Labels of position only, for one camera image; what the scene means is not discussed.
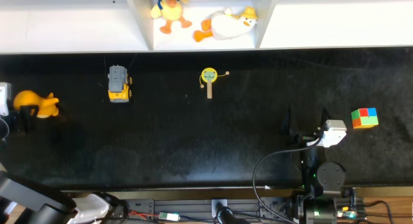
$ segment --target toy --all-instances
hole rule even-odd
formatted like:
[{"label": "toy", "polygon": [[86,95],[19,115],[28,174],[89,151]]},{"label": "toy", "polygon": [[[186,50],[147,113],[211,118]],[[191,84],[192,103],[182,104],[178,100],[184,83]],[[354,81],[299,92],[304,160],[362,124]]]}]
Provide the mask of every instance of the toy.
[{"label": "toy", "polygon": [[12,98],[12,85],[0,83],[0,116],[8,115],[7,101]]},{"label": "toy", "polygon": [[158,0],[157,4],[150,11],[153,18],[161,17],[165,19],[166,24],[160,30],[164,34],[171,33],[171,26],[174,21],[180,21],[182,28],[188,28],[192,22],[185,20],[182,16],[183,7],[181,2],[188,3],[188,0]]},{"label": "toy", "polygon": [[351,113],[354,128],[371,128],[379,124],[375,108],[359,108]]},{"label": "toy", "polygon": [[129,102],[132,98],[132,77],[128,69],[123,66],[111,66],[109,68],[109,99],[114,103]]},{"label": "toy", "polygon": [[[227,76],[230,72],[225,72],[224,75],[220,76]],[[204,85],[201,82],[201,78],[204,82],[206,82],[206,97],[208,99],[212,99],[212,83],[220,77],[217,71],[213,68],[206,68],[202,71],[201,75],[199,76],[199,84],[201,84],[201,88],[204,88]]]},{"label": "toy", "polygon": [[17,111],[20,111],[24,107],[30,107],[31,115],[37,112],[38,118],[46,118],[50,116],[57,116],[59,109],[56,107],[56,103],[59,102],[58,98],[50,93],[46,98],[41,98],[33,91],[22,91],[14,98],[13,106]]},{"label": "toy", "polygon": [[194,32],[194,39],[197,42],[206,37],[216,38],[217,40],[232,39],[251,31],[257,24],[256,11],[252,7],[247,7],[241,17],[232,15],[230,8],[224,12],[216,12],[211,19],[201,23],[202,31]]}]

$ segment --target blue cube tile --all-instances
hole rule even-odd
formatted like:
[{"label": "blue cube tile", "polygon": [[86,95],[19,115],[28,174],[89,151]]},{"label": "blue cube tile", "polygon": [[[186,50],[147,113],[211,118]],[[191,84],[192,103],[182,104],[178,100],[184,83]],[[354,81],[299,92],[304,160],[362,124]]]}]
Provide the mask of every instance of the blue cube tile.
[{"label": "blue cube tile", "polygon": [[368,108],[368,109],[367,109],[367,112],[368,112],[368,116],[369,116],[369,117],[371,117],[371,116],[377,116],[376,108]]}]

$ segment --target colorful cube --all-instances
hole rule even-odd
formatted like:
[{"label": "colorful cube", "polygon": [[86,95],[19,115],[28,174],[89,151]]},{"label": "colorful cube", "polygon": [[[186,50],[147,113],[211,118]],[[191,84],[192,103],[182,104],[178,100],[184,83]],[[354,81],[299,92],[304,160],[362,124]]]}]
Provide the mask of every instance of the colorful cube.
[{"label": "colorful cube", "polygon": [[351,113],[354,128],[370,128],[379,124],[376,108],[359,108]]}]

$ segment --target black table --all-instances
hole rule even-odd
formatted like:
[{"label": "black table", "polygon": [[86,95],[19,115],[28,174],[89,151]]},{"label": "black table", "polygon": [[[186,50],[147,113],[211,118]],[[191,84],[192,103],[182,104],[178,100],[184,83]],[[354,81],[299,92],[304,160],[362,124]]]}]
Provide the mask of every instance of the black table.
[{"label": "black table", "polygon": [[[134,77],[131,104],[108,100],[118,64]],[[210,66],[230,71],[212,100],[198,81]],[[61,115],[11,134],[0,162],[60,189],[251,186],[259,159],[287,148],[289,107],[302,130],[323,108],[344,120],[347,136],[326,155],[347,185],[413,184],[413,48],[2,56],[0,78],[15,95],[59,98]],[[364,107],[379,126],[353,130],[350,113]],[[298,165],[298,154],[275,156],[258,184],[299,187]]]}]

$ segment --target yellow hat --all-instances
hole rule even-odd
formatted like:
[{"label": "yellow hat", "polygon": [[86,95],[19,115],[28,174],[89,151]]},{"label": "yellow hat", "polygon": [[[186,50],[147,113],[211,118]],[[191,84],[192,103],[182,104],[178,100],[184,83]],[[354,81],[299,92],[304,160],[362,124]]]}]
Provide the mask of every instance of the yellow hat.
[{"label": "yellow hat", "polygon": [[241,14],[241,17],[249,18],[249,19],[258,19],[256,15],[256,10],[252,7],[247,7],[245,11]]}]

